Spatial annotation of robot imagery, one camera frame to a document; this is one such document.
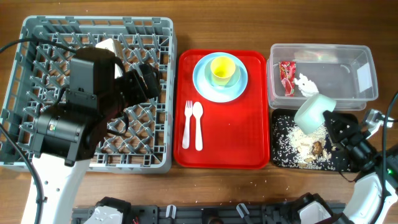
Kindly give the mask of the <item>red snack wrapper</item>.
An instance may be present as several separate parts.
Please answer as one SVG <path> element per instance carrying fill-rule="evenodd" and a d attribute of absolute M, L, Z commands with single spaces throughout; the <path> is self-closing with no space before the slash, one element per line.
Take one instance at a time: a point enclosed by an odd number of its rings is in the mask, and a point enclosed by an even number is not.
<path fill-rule="evenodd" d="M 296 63 L 293 61 L 282 61 L 279 62 L 279 72 L 281 84 L 284 87 L 285 96 L 294 96 L 294 78 L 296 72 Z"/>

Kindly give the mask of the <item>rice food leftovers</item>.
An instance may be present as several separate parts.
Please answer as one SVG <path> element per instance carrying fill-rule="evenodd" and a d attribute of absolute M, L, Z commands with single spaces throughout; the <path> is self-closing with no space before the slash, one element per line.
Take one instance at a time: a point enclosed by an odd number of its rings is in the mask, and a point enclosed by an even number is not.
<path fill-rule="evenodd" d="M 278 121 L 272 140 L 272 162 L 279 167 L 335 170 L 324 125 L 306 135 L 294 121 Z"/>

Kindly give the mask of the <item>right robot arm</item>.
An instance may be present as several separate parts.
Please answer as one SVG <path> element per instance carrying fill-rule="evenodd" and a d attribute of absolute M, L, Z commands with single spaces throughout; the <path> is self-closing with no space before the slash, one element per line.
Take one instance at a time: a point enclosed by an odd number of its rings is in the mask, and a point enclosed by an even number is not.
<path fill-rule="evenodd" d="M 378 152 L 368 138 L 383 124 L 390 128 L 396 120 L 369 110 L 364 119 L 369 129 L 362 131 L 360 124 L 342 114 L 325 111 L 323 117 L 332 144 L 359 169 L 354 193 L 341 217 L 353 223 L 382 223 L 397 202 L 397 146 Z"/>

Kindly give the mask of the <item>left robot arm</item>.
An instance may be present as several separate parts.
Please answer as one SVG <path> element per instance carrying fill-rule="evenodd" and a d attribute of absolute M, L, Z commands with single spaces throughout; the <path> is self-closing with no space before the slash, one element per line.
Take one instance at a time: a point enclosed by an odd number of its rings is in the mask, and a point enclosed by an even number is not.
<path fill-rule="evenodd" d="M 125 71 L 112 51 L 78 49 L 70 60 L 70 84 L 34 120 L 32 176 L 23 223 L 68 223 L 80 183 L 111 119 L 161 93 L 160 72 L 149 63 Z"/>

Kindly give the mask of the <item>white plastic fork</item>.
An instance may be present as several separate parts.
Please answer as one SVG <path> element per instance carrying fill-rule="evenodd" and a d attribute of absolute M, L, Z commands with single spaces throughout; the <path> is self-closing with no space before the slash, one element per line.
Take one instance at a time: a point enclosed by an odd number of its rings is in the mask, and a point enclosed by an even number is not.
<path fill-rule="evenodd" d="M 190 145 L 190 118 L 193 113 L 193 102 L 188 100 L 185 104 L 184 115 L 185 115 L 185 127 L 183 132 L 182 147 L 188 149 Z"/>

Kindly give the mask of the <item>white tissue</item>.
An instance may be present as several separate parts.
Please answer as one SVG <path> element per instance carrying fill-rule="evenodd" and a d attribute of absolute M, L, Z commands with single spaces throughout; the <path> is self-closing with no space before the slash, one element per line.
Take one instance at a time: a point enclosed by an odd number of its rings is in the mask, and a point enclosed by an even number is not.
<path fill-rule="evenodd" d="M 294 78 L 294 83 L 298 86 L 301 94 L 306 98 L 319 94 L 316 84 L 302 73 L 299 74 L 298 78 Z"/>

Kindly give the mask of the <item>white plastic spoon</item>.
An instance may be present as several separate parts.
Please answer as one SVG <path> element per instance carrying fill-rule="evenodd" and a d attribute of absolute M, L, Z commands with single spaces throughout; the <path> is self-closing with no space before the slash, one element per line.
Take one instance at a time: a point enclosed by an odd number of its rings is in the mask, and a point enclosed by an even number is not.
<path fill-rule="evenodd" d="M 203 106 L 200 102 L 193 104 L 193 115 L 195 117 L 195 149 L 201 151 L 203 149 L 203 138 L 201 133 L 201 117 L 203 115 Z"/>

